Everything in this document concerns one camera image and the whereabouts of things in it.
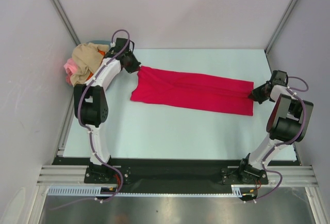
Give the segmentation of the magenta red t-shirt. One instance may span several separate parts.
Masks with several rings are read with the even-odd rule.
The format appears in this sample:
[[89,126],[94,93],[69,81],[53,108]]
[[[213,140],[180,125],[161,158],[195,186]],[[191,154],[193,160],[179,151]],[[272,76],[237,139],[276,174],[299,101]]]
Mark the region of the magenta red t-shirt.
[[142,66],[130,100],[243,116],[253,115],[254,83]]

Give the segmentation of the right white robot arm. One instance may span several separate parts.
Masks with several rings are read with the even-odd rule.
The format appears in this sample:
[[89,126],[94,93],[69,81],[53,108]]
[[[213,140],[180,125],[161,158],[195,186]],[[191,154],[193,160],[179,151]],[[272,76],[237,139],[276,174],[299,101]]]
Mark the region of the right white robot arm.
[[249,95],[250,99],[259,104],[269,100],[275,105],[266,125],[265,139],[255,151],[241,160],[236,171],[238,180],[243,184],[257,183],[265,179],[267,166],[274,156],[305,137],[314,104],[297,95],[297,92],[307,92],[308,84],[301,80],[306,88],[297,89],[289,86],[289,79],[299,78],[290,77],[281,70],[274,70],[271,78],[252,90]]

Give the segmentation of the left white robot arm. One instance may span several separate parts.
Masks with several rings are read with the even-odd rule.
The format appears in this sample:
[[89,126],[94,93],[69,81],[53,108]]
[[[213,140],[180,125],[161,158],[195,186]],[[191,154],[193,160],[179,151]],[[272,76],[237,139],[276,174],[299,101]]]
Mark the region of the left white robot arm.
[[74,113],[81,127],[87,130],[90,145],[90,162],[85,183],[109,183],[119,179],[119,173],[110,165],[105,123],[109,115],[106,90],[113,79],[124,69],[128,73],[140,69],[141,63],[133,54],[135,44],[127,38],[116,38],[96,73],[85,83],[74,86]]

